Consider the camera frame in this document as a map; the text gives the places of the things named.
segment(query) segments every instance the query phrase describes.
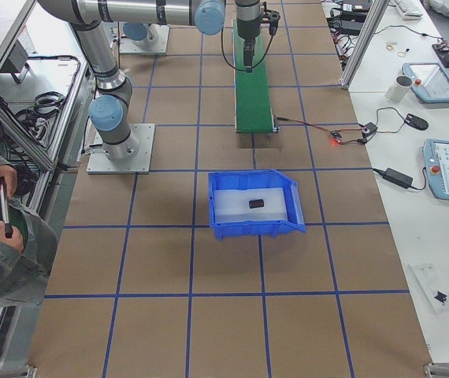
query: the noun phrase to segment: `gray jacket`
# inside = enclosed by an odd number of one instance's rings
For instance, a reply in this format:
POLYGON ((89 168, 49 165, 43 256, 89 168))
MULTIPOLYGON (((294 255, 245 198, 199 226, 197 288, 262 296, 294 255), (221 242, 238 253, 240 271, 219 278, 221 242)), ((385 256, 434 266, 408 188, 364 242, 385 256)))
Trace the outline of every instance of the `gray jacket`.
MULTIPOLYGON (((0 156, 0 165, 5 164, 9 162, 0 156)), ((0 306, 38 303, 46 289, 57 241, 47 224, 31 210, 17 201, 10 205, 24 214, 28 241, 22 254, 0 243, 0 306)))

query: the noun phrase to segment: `blue joint cap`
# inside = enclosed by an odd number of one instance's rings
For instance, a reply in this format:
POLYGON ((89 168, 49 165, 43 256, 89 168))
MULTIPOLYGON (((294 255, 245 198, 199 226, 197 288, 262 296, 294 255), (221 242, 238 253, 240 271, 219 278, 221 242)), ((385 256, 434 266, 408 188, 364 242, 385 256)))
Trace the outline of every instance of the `blue joint cap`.
POLYGON ((123 107, 120 100, 109 94, 104 94, 91 102, 88 115, 97 130, 110 132, 121 123, 123 107))
POLYGON ((204 0, 196 9, 194 22, 205 35, 214 35, 225 25, 225 4, 221 0, 204 0))
POLYGON ((123 33, 132 41, 142 41, 147 37, 147 25, 125 22, 123 24, 123 33))

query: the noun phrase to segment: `brown tiled surface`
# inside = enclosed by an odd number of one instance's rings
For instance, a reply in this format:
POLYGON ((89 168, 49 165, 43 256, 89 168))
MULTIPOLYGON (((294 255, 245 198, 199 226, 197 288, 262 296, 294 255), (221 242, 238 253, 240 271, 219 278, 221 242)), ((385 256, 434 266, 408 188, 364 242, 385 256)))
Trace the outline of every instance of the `brown tiled surface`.
MULTIPOLYGON (((356 128, 321 7, 295 2, 267 58, 273 112, 356 128)), ((298 123, 237 135, 220 53, 219 35, 171 28, 166 57, 122 57, 129 120, 158 124, 154 172, 89 176, 83 159, 29 362, 44 378, 423 377, 429 356, 366 149, 298 123), (298 183, 306 233, 214 237, 209 171, 254 168, 298 183)))

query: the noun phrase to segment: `person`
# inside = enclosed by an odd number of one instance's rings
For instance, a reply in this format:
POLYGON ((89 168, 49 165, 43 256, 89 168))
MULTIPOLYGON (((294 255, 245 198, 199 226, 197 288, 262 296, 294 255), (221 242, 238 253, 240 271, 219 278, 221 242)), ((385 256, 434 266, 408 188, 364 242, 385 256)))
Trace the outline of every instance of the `person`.
POLYGON ((17 171, 0 155, 0 178, 6 182, 9 215, 18 219, 6 238, 0 220, 0 307, 37 306, 44 292, 58 241, 46 222, 14 198, 17 171))

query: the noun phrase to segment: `white cup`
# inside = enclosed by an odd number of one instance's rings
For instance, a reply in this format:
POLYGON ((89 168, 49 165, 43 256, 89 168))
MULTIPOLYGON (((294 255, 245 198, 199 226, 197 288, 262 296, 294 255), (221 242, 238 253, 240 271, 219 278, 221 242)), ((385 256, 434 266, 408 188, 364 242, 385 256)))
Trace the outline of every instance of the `white cup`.
POLYGON ((385 93, 385 97, 392 101, 400 102, 412 86, 412 79, 405 75, 396 77, 395 82, 385 93))

